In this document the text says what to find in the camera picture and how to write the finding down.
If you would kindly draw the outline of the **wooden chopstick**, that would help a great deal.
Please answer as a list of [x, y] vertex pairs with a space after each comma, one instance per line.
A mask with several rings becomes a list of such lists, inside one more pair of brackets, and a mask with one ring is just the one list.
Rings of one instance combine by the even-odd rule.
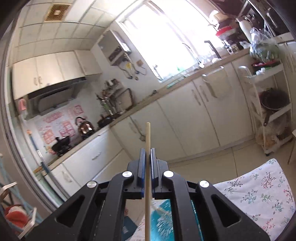
[[151, 123], [145, 127], [145, 241], [151, 240]]

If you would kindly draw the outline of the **cream kitchen base cabinets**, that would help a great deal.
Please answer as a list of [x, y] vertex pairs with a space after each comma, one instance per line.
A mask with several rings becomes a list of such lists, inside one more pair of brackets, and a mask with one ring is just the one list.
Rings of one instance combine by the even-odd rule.
[[266, 154], [292, 139], [291, 105], [270, 116], [257, 100], [259, 85], [283, 75], [277, 65], [252, 76], [250, 55], [215, 70], [225, 74], [228, 91], [215, 97], [205, 78], [199, 77], [108, 125], [75, 146], [43, 171], [45, 181], [66, 200], [90, 180], [104, 182], [138, 159], [145, 146], [145, 124], [151, 124], [151, 144], [157, 157], [182, 162], [224, 150], [255, 136]]

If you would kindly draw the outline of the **dark blue box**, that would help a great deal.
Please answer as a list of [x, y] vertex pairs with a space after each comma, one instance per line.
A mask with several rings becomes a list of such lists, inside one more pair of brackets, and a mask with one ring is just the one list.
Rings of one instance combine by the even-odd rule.
[[137, 225], [132, 221], [132, 219], [129, 216], [124, 217], [123, 221], [123, 228], [121, 232], [121, 240], [125, 241], [132, 237], [134, 232], [137, 229]]

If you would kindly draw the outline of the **floral white tablecloth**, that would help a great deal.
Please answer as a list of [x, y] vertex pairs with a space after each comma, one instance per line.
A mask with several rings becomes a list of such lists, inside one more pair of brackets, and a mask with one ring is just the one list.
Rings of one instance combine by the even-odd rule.
[[259, 225], [271, 240], [295, 240], [295, 199], [276, 159], [214, 187]]

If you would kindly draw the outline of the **turquoise perforated plastic basket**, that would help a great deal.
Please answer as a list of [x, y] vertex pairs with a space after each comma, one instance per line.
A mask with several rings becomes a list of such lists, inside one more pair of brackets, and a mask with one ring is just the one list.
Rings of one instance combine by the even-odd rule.
[[[129, 216], [137, 229], [128, 240], [145, 240], [144, 200], [129, 200], [125, 216]], [[151, 240], [175, 240], [171, 202], [168, 199], [151, 200]]]

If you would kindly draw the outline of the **black wok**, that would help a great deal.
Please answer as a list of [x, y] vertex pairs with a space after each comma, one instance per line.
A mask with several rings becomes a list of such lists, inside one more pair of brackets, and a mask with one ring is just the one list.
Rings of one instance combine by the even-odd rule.
[[72, 149], [70, 145], [70, 136], [66, 136], [63, 138], [56, 137], [56, 143], [51, 147], [51, 149], [58, 157], [66, 154], [69, 150]]

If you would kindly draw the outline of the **light blue rack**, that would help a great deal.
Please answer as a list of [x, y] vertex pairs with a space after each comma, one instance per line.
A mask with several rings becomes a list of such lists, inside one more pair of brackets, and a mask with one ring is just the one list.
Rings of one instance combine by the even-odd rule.
[[[22, 205], [29, 216], [28, 223], [20, 228], [6, 219], [4, 210], [13, 205]], [[34, 226], [38, 224], [37, 208], [28, 204], [22, 197], [18, 183], [13, 181], [4, 168], [4, 158], [1, 155], [1, 232], [3, 240], [27, 240], [27, 236]]]

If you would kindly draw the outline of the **red floral cloth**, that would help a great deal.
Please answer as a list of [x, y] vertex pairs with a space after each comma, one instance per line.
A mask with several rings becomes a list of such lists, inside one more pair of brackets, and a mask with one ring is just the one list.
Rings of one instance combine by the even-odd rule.
[[29, 216], [22, 205], [9, 206], [4, 210], [4, 216], [14, 225], [23, 228], [29, 221]]

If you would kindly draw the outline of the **copper kettle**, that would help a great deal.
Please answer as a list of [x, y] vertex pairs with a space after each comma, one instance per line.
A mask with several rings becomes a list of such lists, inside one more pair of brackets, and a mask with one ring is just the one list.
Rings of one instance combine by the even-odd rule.
[[82, 139], [86, 139], [95, 133], [93, 124], [80, 116], [75, 118], [75, 125], [78, 126], [78, 132]]

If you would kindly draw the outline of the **range hood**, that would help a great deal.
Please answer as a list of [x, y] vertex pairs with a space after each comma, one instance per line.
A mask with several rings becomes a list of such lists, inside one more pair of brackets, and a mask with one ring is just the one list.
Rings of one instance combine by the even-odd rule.
[[44, 115], [66, 105], [77, 97], [86, 82], [85, 77], [80, 77], [49, 85], [29, 93], [26, 97], [29, 117]]

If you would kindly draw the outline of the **white shelf trolley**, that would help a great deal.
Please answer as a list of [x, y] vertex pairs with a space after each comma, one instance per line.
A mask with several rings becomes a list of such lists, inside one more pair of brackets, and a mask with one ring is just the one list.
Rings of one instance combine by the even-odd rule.
[[258, 145], [266, 156], [292, 140], [292, 100], [283, 64], [252, 74], [238, 67]]

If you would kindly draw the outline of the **bag of green vegetables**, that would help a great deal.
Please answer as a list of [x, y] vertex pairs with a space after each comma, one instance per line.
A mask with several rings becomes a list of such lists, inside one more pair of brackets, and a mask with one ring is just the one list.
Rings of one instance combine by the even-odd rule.
[[266, 29], [258, 30], [252, 28], [250, 30], [251, 47], [250, 55], [261, 63], [268, 63], [280, 58], [280, 50], [276, 40]]

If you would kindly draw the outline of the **upper wall cabinets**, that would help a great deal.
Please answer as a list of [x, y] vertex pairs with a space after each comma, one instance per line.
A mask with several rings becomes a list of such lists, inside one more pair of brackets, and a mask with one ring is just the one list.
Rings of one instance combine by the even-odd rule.
[[13, 65], [13, 96], [16, 100], [47, 86], [101, 73], [102, 69], [89, 50], [29, 58]]

